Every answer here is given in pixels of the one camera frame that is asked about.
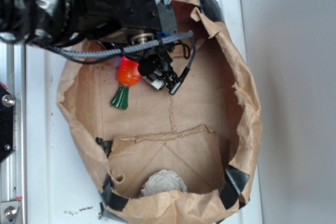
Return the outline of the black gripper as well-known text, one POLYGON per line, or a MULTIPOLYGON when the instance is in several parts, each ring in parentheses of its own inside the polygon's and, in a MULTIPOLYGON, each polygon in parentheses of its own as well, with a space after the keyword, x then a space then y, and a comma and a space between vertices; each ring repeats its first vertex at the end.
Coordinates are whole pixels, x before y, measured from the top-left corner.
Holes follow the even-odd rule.
MULTIPOLYGON (((89 40, 130 43, 175 35, 177 22, 171 0, 76 0, 76 32, 89 40)), ((143 57, 143 79, 161 90, 173 88, 172 58, 167 52, 143 57)))

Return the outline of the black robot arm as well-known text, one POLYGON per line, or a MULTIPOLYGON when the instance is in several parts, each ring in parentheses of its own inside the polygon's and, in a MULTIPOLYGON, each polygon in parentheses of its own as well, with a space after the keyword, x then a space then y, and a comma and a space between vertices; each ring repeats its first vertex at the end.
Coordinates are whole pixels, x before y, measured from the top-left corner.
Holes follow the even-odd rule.
POLYGON ((86 65, 126 56, 159 89, 179 84, 169 56, 176 34, 172 6, 156 0, 1 0, 2 42, 86 65))

